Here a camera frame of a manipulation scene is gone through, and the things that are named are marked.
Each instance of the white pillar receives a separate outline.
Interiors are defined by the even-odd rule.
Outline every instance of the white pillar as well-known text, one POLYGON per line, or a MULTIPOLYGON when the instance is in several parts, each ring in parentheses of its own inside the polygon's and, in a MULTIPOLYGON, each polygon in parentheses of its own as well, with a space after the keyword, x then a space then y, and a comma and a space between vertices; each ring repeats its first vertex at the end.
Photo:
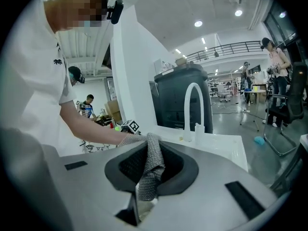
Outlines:
POLYGON ((157 125, 148 80, 153 65, 146 45, 141 41, 135 6, 122 12, 114 26, 111 64, 116 95, 123 121, 135 120, 141 132, 157 125))

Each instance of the gray floor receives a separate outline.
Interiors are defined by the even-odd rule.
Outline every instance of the gray floor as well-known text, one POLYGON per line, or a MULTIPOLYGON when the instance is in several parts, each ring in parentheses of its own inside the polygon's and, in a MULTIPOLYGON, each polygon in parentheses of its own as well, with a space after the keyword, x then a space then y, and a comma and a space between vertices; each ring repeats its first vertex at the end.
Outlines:
MULTIPOLYGON (((291 153, 285 157, 277 156, 270 146, 265 143, 259 145, 254 141, 256 136, 263 137, 264 124, 262 124, 261 118, 256 118, 260 131, 257 132, 257 128, 253 122, 243 123, 240 125, 240 120, 243 116, 243 108, 245 103, 239 96, 230 97, 230 102, 219 102, 220 98, 211 98, 212 111, 213 111, 213 133, 227 134, 227 135, 241 135, 249 173, 258 178, 265 185, 270 186, 278 175, 284 170, 288 162, 292 159, 294 153, 291 153)), ((251 113, 255 114, 256 106, 252 104, 250 107, 251 113)), ((258 116, 265 117, 265 104, 260 103, 258 109, 258 116)), ((254 119, 251 115, 245 115, 245 120, 252 121, 254 119)), ((279 128, 269 126, 267 133, 268 138, 272 140, 272 143, 284 152, 290 149, 292 146, 289 142, 279 133, 279 128)), ((299 144, 299 138, 303 134, 308 133, 308 111, 303 119, 296 120, 290 124, 287 128, 284 128, 284 132, 297 144, 299 144)))

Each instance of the blue object on floor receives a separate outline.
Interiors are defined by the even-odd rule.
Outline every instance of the blue object on floor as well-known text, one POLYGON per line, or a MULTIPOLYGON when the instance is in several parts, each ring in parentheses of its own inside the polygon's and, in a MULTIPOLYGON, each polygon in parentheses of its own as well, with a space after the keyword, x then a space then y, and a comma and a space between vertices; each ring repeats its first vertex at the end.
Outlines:
POLYGON ((262 137, 260 137, 260 136, 256 136, 256 137, 255 137, 255 142, 257 142, 257 143, 260 144, 260 145, 264 145, 265 140, 264 140, 264 138, 262 138, 262 137))

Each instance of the jeans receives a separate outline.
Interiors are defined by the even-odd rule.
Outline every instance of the jeans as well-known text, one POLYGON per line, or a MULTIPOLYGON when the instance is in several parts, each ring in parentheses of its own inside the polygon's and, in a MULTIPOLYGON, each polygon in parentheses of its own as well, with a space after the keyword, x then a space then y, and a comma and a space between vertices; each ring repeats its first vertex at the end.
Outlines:
MULTIPOLYGON (((279 95, 286 95, 286 91, 287 91, 287 85, 288 82, 286 80, 285 77, 279 76, 277 78, 274 79, 274 83, 273 83, 273 87, 274 87, 274 94, 279 94, 279 95)), ((273 98, 271 107, 275 108, 276 107, 276 103, 277 103, 277 98, 273 98)), ((272 124, 273 123, 273 115, 269 115, 269 119, 268 119, 268 124, 272 124)), ((276 125, 278 127, 280 127, 282 120, 281 119, 276 119, 276 125)))

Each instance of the woman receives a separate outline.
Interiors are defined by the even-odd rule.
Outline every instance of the woman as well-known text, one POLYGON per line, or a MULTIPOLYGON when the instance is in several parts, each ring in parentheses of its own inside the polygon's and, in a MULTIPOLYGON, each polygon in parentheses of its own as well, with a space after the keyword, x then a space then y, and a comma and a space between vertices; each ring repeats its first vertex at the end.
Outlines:
MULTIPOLYGON (((290 62, 283 51, 280 48, 276 48, 270 39, 263 38, 262 45, 269 51, 271 66, 268 70, 272 71, 275 75, 273 82, 274 94, 285 95, 288 84, 287 67, 290 66, 290 62)), ((272 108, 276 107, 276 102, 277 98, 274 98, 271 105, 272 108)), ((283 105, 285 105, 285 103, 281 100, 281 108, 283 105)), ((271 124, 273 127, 280 127, 282 120, 276 119, 276 123, 273 123, 273 118, 274 117, 272 115, 269 115, 268 124, 271 124)))
MULTIPOLYGON (((245 81, 247 80, 247 83, 248 83, 248 88, 251 89, 251 84, 252 84, 252 76, 249 75, 249 72, 248 72, 248 67, 249 67, 249 63, 248 62, 244 62, 244 68, 243 68, 243 71, 242 71, 242 74, 241 74, 241 80, 242 80, 242 84, 241 84, 241 90, 246 88, 245 87, 245 81)), ((245 92, 245 100, 246 100, 246 103, 249 103, 250 101, 250 95, 248 95, 248 93, 245 92)))

